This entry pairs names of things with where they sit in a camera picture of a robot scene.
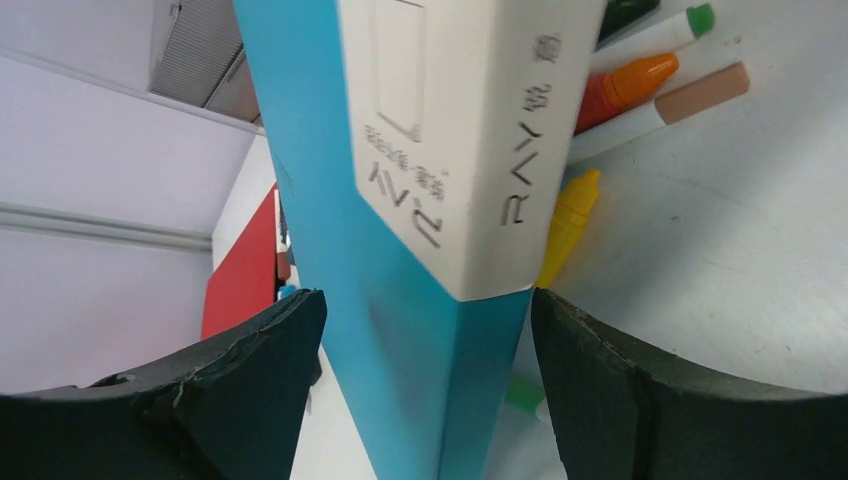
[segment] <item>table surface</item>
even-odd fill
[[[681,71],[667,89],[742,60],[751,92],[576,166],[574,173],[602,172],[601,196],[553,290],[708,367],[843,392],[848,7],[711,3],[715,31],[679,52]],[[642,26],[691,4],[665,0]],[[374,479],[321,355],[325,375],[304,417],[292,479]],[[515,370],[539,376],[527,328]],[[550,427],[505,407],[486,480],[564,477]]]

